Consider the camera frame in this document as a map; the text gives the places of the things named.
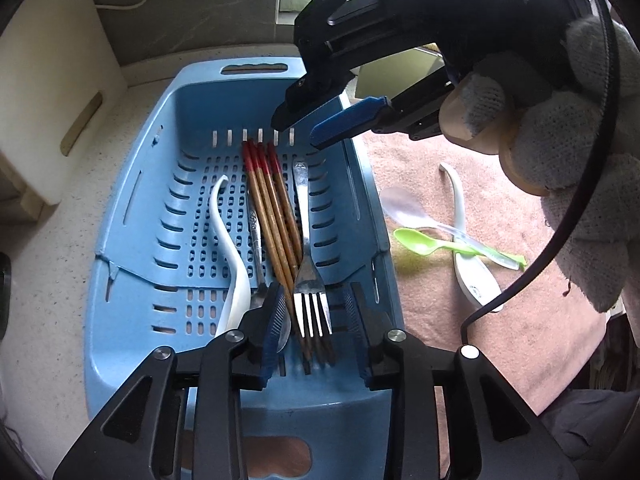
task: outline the metal fork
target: metal fork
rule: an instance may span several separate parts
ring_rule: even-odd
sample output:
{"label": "metal fork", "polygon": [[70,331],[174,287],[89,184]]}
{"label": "metal fork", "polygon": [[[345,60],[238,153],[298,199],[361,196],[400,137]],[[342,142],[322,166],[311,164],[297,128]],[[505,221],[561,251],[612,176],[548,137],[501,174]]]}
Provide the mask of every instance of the metal fork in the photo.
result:
{"label": "metal fork", "polygon": [[[326,300],[324,283],[311,258],[310,228],[309,222],[309,169],[306,162],[297,160],[293,164],[293,179],[298,194],[300,206],[300,220],[302,224],[302,263],[293,287],[293,303],[296,308],[296,317],[302,337],[314,337],[314,319],[317,323],[317,336],[323,337],[322,328],[325,326],[328,333],[332,334],[331,318],[329,317],[329,304]],[[305,331],[304,319],[308,325],[308,334]]]}

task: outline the gloved hand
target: gloved hand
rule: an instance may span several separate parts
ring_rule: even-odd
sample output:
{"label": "gloved hand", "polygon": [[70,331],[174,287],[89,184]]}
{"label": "gloved hand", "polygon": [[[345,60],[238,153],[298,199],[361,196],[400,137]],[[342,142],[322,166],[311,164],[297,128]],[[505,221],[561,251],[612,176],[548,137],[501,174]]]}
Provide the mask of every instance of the gloved hand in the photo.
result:
{"label": "gloved hand", "polygon": [[[634,297],[627,300],[625,294],[624,299],[640,343],[640,53],[619,24],[616,36],[621,88],[614,147],[580,223],[556,262],[598,312],[609,310],[624,287],[633,288]],[[511,165],[518,177],[548,192],[542,207],[553,229],[574,195],[600,122],[606,58],[599,19],[573,22],[566,32],[566,48],[582,92],[555,91],[548,100],[528,108],[510,144]],[[466,79],[459,96],[465,109],[463,121],[472,136],[507,107],[500,84],[475,73]]]}

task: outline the silver bolt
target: silver bolt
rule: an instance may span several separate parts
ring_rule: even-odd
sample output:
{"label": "silver bolt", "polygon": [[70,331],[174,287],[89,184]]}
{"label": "silver bolt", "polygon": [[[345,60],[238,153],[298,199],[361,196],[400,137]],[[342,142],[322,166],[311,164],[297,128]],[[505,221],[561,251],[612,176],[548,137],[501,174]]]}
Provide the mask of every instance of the silver bolt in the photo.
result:
{"label": "silver bolt", "polygon": [[244,339],[244,334],[239,330],[229,330],[229,332],[225,334],[225,339],[230,343],[239,343]]}
{"label": "silver bolt", "polygon": [[158,361],[164,361],[171,355],[171,348],[169,346],[159,346],[154,350],[154,359]]}
{"label": "silver bolt", "polygon": [[394,343],[401,343],[406,339],[406,334],[402,330],[399,330],[397,328],[389,330],[386,336]]}
{"label": "silver bolt", "polygon": [[460,353],[467,359],[476,359],[480,355],[480,351],[473,345],[464,345]]}

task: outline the clear plastic spoon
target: clear plastic spoon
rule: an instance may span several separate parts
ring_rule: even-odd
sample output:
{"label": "clear plastic spoon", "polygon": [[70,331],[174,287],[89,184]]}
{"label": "clear plastic spoon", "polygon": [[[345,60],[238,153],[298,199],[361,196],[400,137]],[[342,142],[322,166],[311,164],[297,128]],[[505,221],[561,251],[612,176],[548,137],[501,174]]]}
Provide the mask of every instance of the clear plastic spoon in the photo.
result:
{"label": "clear plastic spoon", "polygon": [[500,266],[513,270],[520,268],[520,263],[516,260],[499,253],[491,247],[487,247],[455,227],[434,220],[422,208],[418,198],[402,187],[387,187],[380,191],[380,203],[382,204],[382,209],[385,214],[401,226],[411,227],[413,229],[423,229],[427,227],[438,229],[439,231],[455,236],[458,241],[470,245],[478,250],[480,254],[484,254],[484,256]]}

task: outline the green plastic spoon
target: green plastic spoon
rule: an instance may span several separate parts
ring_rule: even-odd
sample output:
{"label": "green plastic spoon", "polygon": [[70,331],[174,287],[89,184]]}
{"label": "green plastic spoon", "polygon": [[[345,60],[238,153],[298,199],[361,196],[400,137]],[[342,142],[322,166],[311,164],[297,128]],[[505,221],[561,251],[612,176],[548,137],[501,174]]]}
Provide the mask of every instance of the green plastic spoon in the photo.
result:
{"label": "green plastic spoon", "polygon": [[[409,249],[411,252],[420,254],[420,256],[429,256],[429,254],[437,251],[438,249],[448,249],[449,251],[457,251],[462,254],[478,254],[482,256],[482,253],[476,251],[473,247],[470,247],[467,244],[431,238],[416,229],[407,229],[402,227],[394,231],[394,236],[396,237],[396,240],[404,245],[404,247]],[[521,254],[502,254],[517,261],[523,267],[527,266],[527,261]]]}

